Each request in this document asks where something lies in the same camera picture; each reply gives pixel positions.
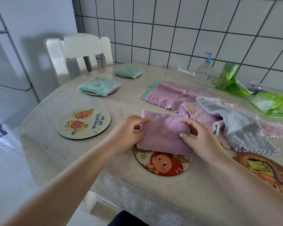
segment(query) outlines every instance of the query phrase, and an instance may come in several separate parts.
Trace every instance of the table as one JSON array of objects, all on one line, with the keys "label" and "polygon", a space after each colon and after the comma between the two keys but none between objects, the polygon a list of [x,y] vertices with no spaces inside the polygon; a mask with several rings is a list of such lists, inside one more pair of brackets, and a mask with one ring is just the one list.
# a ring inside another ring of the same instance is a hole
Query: table
[{"label": "table", "polygon": [[[192,77],[186,73],[144,64],[129,65],[143,69],[142,76],[137,79],[121,78],[112,74],[113,69],[119,65],[103,68],[73,79],[42,101],[21,125],[20,139],[25,155],[35,155],[37,160],[38,154],[45,154],[54,167],[61,171],[103,140],[119,121],[129,115],[141,115],[142,109],[173,113],[138,98],[156,78],[213,92],[219,98],[237,103],[263,120],[283,123],[283,118],[262,114],[249,103],[249,98],[237,97],[216,88],[205,88],[193,82]],[[78,91],[79,85],[95,76],[113,79],[122,85],[107,97],[90,96]],[[107,130],[86,140],[62,137],[56,130],[60,117],[69,110],[87,105],[109,111],[111,124]],[[271,141],[281,149],[282,154],[267,157],[283,165],[283,139]],[[228,153],[235,154],[233,150],[228,150]],[[49,164],[44,163],[43,169],[46,170]],[[42,180],[42,170],[35,173],[36,182]],[[145,220],[147,223],[165,221],[171,224],[172,220],[172,225],[190,225],[189,220],[193,218],[199,225],[210,225],[209,222],[217,225],[255,225],[226,181],[197,156],[192,159],[190,167],[184,173],[164,177],[145,170],[136,160],[133,151],[129,150],[109,160],[91,190],[143,220],[148,215]]]}]

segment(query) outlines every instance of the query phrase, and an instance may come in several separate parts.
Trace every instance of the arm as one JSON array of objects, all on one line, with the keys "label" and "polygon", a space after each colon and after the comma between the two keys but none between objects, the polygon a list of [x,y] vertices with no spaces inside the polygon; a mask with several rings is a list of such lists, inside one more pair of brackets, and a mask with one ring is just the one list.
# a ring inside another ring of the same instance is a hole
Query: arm
[{"label": "arm", "polygon": [[132,115],[120,122],[102,142],[30,197],[0,226],[66,225],[105,162],[141,140],[144,133],[133,133],[133,129],[147,121]]},{"label": "arm", "polygon": [[255,220],[260,225],[283,225],[283,194],[233,160],[215,135],[200,122],[187,119],[182,123],[189,125],[197,139],[186,134],[180,134],[180,137],[227,179]]}]

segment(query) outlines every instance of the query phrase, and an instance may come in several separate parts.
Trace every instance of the hand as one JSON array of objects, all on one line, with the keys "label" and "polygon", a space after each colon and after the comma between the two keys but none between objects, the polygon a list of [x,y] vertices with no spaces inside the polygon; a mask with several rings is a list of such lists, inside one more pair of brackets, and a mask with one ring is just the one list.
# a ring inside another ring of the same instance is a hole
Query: hand
[{"label": "hand", "polygon": [[102,142],[111,147],[112,154],[127,150],[144,136],[144,131],[133,133],[133,129],[139,129],[140,124],[148,121],[149,119],[131,115],[119,122]]},{"label": "hand", "polygon": [[180,137],[193,148],[194,152],[204,161],[211,165],[223,163],[231,157],[223,149],[216,136],[204,127],[199,121],[192,119],[181,120],[181,123],[187,124],[190,133],[197,136],[193,139],[187,134],[180,134]]}]

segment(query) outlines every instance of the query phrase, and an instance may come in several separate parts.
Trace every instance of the white chair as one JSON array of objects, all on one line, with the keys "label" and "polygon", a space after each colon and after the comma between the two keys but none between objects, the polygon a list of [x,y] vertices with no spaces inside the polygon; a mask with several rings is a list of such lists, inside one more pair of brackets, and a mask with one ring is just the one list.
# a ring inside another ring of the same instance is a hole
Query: white chair
[{"label": "white chair", "polygon": [[67,58],[76,58],[81,74],[87,73],[84,57],[88,57],[92,70],[97,70],[95,55],[103,54],[105,66],[112,66],[112,52],[108,37],[98,38],[96,35],[76,33],[64,37],[64,40],[51,38],[45,40],[49,56],[60,85],[71,80],[66,66]]}]

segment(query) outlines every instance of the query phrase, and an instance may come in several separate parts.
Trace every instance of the round coaster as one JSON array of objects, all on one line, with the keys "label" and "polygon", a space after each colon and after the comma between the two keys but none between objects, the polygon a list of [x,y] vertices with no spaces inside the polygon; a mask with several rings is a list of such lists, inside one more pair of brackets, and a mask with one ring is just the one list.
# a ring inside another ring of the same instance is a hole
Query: round coaster
[{"label": "round coaster", "polygon": [[84,106],[65,113],[57,123],[57,130],[66,138],[80,140],[100,134],[110,121],[107,110]]},{"label": "round coaster", "polygon": [[[114,89],[113,91],[111,91],[109,94],[114,93],[117,89],[118,89],[118,87],[117,87],[116,89]],[[100,96],[100,95],[98,95],[98,94],[90,93],[90,92],[87,92],[87,91],[83,91],[83,92],[86,93],[86,94],[92,95],[92,96]]]},{"label": "round coaster", "polygon": [[184,172],[191,163],[191,156],[141,150],[134,145],[134,155],[148,171],[158,175],[173,176]]},{"label": "round coaster", "polygon": [[130,78],[130,77],[123,76],[123,75],[118,75],[118,74],[117,74],[117,76],[118,76],[118,77],[121,77],[121,78]]},{"label": "round coaster", "polygon": [[283,166],[251,152],[238,152],[233,159],[283,194]]}]

